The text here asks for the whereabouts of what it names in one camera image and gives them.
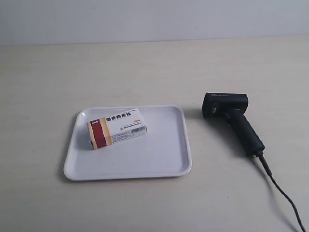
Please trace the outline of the black handheld barcode scanner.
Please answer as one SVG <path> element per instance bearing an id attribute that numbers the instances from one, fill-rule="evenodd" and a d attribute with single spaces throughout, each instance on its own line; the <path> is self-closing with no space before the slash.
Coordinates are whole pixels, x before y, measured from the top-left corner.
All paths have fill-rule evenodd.
<path id="1" fill-rule="evenodd" d="M 246 94 L 206 93 L 202 114 L 204 118 L 222 118 L 231 127 L 247 156 L 261 156 L 264 144 L 256 134 L 244 113 L 249 105 Z"/>

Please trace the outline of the white plastic tray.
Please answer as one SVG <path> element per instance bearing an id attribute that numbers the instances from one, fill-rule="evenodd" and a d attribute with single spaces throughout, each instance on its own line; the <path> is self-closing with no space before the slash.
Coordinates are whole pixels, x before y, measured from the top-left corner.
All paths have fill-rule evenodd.
<path id="1" fill-rule="evenodd" d="M 191 170 L 184 112 L 176 105 L 138 106 L 145 119 L 147 133 L 94 150 L 87 122 L 126 109 L 132 109 L 132 106 L 93 107 L 77 115 L 63 168 L 67 179 L 177 177 Z"/>

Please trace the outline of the red white medicine box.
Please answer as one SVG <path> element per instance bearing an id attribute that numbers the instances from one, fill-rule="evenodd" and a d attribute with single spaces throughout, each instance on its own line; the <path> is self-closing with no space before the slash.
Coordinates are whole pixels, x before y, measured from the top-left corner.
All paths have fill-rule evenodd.
<path id="1" fill-rule="evenodd" d="M 90 143 L 94 150 L 147 133 L 147 126 L 138 108 L 87 122 Z"/>

